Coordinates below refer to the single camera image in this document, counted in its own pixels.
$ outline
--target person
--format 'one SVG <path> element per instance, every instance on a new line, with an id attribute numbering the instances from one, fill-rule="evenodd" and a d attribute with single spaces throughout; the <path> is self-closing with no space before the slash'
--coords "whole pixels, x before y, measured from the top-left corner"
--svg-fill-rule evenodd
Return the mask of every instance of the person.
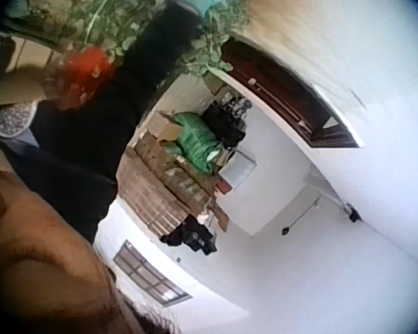
<path id="1" fill-rule="evenodd" d="M 79 110 L 39 104 L 34 122 L 51 132 L 39 148 L 0 138 L 0 331 L 173 332 L 125 302 L 91 243 L 149 99 L 216 2 L 169 3 Z"/>

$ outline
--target hanging clothes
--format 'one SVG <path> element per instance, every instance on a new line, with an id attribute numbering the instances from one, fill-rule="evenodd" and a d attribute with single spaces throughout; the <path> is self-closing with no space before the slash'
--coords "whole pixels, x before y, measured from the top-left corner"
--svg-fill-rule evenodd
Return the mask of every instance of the hanging clothes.
<path id="1" fill-rule="evenodd" d="M 214 235 L 192 215 L 187 216 L 172 233 L 160 237 L 160 241 L 173 247 L 186 244 L 194 252 L 201 249 L 204 255 L 217 251 Z"/>

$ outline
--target white wall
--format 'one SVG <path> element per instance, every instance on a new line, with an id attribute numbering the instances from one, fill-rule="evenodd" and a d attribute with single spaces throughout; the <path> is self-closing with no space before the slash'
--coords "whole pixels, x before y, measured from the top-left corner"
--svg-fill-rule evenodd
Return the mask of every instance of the white wall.
<path id="1" fill-rule="evenodd" d="M 248 110 L 245 122 L 246 136 L 239 148 L 257 166 L 217 202 L 233 222 L 254 236 L 303 189 L 311 163 L 258 107 Z"/>
<path id="2" fill-rule="evenodd" d="M 268 27 L 256 26 L 262 29 L 255 35 L 256 42 L 268 46 L 296 70 L 303 58 L 327 77 L 337 74 L 340 87 L 355 91 L 365 108 L 348 98 L 354 107 L 344 106 L 339 90 L 331 90 L 316 76 L 303 72 L 304 78 L 316 84 L 336 111 L 346 117 L 364 148 L 311 149 L 249 90 L 226 74 L 221 76 L 297 143 L 338 195 L 350 202 L 365 221 L 418 261 L 418 6 L 401 0 L 263 3 L 270 6 L 263 5 L 261 12 L 269 16 L 269 22 Z M 291 10 L 277 10 L 285 6 Z M 295 31 L 286 32 L 278 22 L 292 22 Z M 297 34 L 288 36 L 288 32 Z"/>
<path id="3" fill-rule="evenodd" d="M 407 334 L 418 327 L 418 264 L 328 200 L 285 237 L 317 193 L 305 189 L 254 237 L 252 316 L 198 334 Z"/>
<path id="4" fill-rule="evenodd" d="M 131 213 L 127 205 L 121 199 L 117 199 L 111 205 L 108 216 L 100 223 L 95 239 L 95 248 L 116 274 L 118 288 L 136 302 L 141 310 L 155 312 L 170 319 L 183 332 L 232 322 L 249 314 L 189 275 L 175 262 L 175 258 L 171 259 L 166 252 L 158 248 L 157 238 L 149 235 L 146 229 L 142 228 L 143 226 L 145 225 Z M 139 289 L 113 262 L 114 256 L 126 239 L 154 267 L 193 298 L 169 308 L 162 308 L 159 303 Z M 203 257 L 199 261 L 203 262 L 204 255 L 202 253 L 199 255 Z M 186 263 L 186 256 L 182 256 L 182 260 Z M 216 275 L 210 271 L 208 273 L 209 278 Z"/>

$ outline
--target brick wall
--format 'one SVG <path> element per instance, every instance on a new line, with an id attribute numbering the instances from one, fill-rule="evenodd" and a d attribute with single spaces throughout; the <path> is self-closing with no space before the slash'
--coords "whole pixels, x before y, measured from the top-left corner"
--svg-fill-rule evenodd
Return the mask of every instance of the brick wall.
<path id="1" fill-rule="evenodd" d="M 169 234 L 189 214 L 133 151 L 123 155 L 117 178 L 119 196 L 156 235 Z"/>

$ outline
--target cardboard box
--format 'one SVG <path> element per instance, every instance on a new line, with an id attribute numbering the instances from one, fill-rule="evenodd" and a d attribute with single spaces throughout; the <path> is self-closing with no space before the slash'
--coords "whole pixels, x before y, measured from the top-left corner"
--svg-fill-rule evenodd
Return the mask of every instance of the cardboard box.
<path id="1" fill-rule="evenodd" d="M 147 130 L 157 137 L 158 141 L 175 141 L 180 135 L 182 127 L 169 116 L 155 112 L 147 124 Z"/>

